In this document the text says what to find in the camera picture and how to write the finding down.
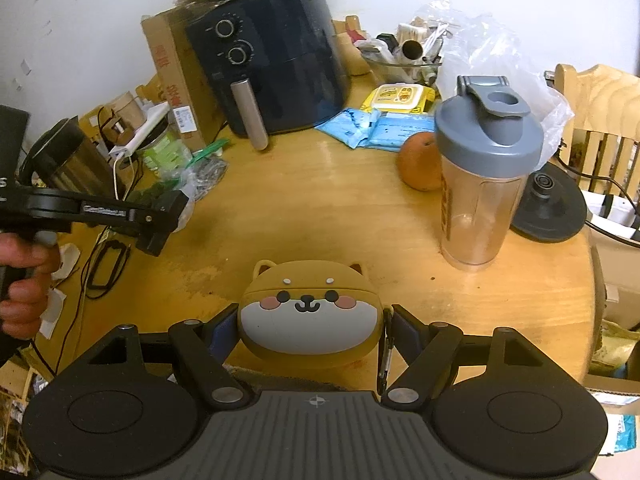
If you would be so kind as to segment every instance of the wooden table surface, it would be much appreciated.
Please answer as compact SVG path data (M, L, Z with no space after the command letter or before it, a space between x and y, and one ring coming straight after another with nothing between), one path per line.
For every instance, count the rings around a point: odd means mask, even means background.
M354 82L350 105L371 88ZM113 326L135 323L162 332L188 318L210 319L239 300L261 259L276 263L321 259L362 262L384 304L400 303L423 322L444 320L465 333L490 335L496 326L521 331L574 378L586 370L593 330L593 272L585 233L539 244L509 232L494 264L477 273L451 267L439 253L440 193L403 184L396 155L347 146L317 130L271 137L267 151L232 139L226 175L200 202L183 231L158 258L133 251L116 287L87 300L72 330L61 369ZM100 229L76 226L74 241L88 256ZM55 364L73 316L79 273L51 340L40 351ZM281 370L240 343L228 362L247 368L374 389L376 352L327 370ZM398 354L394 378L404 369ZM475 374L478 370L467 373Z

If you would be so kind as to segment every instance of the stainless steel kettle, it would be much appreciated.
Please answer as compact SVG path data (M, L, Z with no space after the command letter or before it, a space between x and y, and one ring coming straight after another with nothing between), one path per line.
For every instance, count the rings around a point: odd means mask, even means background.
M31 185L37 173L47 187L114 197L113 173L91 140L78 125L78 117L62 119L44 133L27 154L18 181ZM116 177L118 195L124 186Z

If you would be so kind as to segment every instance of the finger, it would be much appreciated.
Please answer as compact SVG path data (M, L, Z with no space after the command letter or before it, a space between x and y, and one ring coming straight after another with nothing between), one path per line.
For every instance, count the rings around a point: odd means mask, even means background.
M30 323L38 319L46 308L46 301L39 301L37 303L3 301L0 303L0 318L10 323Z
M42 265L36 267L36 272L39 274L56 272L60 268L60 248L57 245L44 248L47 250L47 259Z
M40 320L36 319L29 323L13 323L5 321L2 323L2 331L16 339L31 339L40 330Z
M32 278L13 282L9 286L9 299L22 303L34 303L46 298L51 285L50 274L36 274Z
M15 233L0 234L0 265L24 269L39 267L50 258L49 249L31 244Z

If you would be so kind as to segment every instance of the dog-shaped case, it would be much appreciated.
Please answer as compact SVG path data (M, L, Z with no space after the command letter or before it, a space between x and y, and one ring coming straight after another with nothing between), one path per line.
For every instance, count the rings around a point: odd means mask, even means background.
M327 368L368 354L383 308L360 264L261 260L238 309L242 341L258 357L296 368Z

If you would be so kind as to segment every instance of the white wall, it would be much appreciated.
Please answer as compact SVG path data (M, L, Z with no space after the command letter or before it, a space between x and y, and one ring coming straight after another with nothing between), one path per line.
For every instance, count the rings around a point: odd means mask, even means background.
M328 0L332 15L358 14L369 32L393 32L431 0ZM172 0L0 0L0 102L32 113L31 140L60 118L134 89L153 74L143 14ZM640 0L452 0L492 12L515 30L541 69L605 63L636 72ZM25 59L33 71L22 74ZM12 80L18 78L22 90Z

